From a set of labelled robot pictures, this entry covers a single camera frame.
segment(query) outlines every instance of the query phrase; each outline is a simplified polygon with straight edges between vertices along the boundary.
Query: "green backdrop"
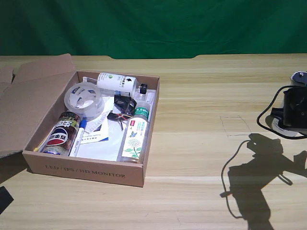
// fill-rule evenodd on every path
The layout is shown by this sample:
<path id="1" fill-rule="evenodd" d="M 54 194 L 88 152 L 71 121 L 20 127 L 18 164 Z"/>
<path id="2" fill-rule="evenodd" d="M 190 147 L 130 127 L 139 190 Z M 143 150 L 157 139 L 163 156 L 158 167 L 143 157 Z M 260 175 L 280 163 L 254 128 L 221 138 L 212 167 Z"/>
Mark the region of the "green backdrop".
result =
<path id="1" fill-rule="evenodd" d="M 0 0 L 0 55 L 307 53 L 306 0 Z"/>

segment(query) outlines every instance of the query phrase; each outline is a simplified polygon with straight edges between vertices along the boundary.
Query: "open cardboard box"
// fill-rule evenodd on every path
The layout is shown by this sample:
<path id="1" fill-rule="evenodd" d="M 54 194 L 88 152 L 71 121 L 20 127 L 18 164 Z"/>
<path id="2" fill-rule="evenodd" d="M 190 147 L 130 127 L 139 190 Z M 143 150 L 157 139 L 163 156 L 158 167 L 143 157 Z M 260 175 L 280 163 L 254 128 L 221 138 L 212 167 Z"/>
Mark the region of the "open cardboard box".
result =
<path id="1" fill-rule="evenodd" d="M 12 84 L 12 69 L 0 72 L 0 158 L 23 151 L 33 173 L 143 187 L 159 97 L 159 77 L 131 75 L 156 90 L 143 162 L 92 160 L 33 152 L 66 110 L 64 95 L 83 77 L 99 72 L 76 71 L 69 54 L 21 65 Z"/>

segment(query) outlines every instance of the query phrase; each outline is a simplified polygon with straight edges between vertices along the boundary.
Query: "packing tape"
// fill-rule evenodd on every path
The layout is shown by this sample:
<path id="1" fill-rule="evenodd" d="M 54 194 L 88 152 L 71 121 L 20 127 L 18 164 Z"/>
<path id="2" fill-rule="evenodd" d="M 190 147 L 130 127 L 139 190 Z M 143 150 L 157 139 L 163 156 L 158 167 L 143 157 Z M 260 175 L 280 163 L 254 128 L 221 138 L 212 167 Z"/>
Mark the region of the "packing tape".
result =
<path id="1" fill-rule="evenodd" d="M 75 84 L 67 90 L 64 103 L 69 111 L 87 121 L 97 118 L 104 109 L 100 89 L 89 82 Z"/>

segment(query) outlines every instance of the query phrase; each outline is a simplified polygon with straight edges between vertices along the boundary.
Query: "snack can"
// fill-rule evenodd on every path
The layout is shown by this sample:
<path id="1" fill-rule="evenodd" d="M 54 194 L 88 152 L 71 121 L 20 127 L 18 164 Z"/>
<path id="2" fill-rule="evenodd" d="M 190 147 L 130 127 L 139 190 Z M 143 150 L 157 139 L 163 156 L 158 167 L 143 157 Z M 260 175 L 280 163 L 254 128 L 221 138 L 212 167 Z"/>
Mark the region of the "snack can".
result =
<path id="1" fill-rule="evenodd" d="M 68 156 L 77 136 L 81 118 L 73 112 L 64 112 L 59 117 L 43 153 Z"/>

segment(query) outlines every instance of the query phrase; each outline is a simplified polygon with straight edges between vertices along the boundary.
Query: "blue marker pen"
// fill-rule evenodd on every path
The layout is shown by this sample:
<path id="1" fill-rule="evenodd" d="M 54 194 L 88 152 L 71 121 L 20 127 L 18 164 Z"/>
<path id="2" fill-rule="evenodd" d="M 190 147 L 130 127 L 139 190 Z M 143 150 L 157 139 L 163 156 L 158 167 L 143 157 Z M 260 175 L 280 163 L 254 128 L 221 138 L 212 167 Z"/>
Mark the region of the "blue marker pen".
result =
<path id="1" fill-rule="evenodd" d="M 73 146 L 71 148 L 71 153 L 69 154 L 70 157 L 76 157 L 77 156 L 79 146 L 80 146 L 80 143 L 81 143 L 81 140 L 82 140 L 82 136 L 83 136 L 83 133 L 84 133 L 84 129 L 86 127 L 86 123 L 87 123 L 86 120 L 82 120 L 81 123 L 80 123 L 80 127 L 79 127 L 79 130 L 78 130 L 76 139 L 75 139 Z"/>

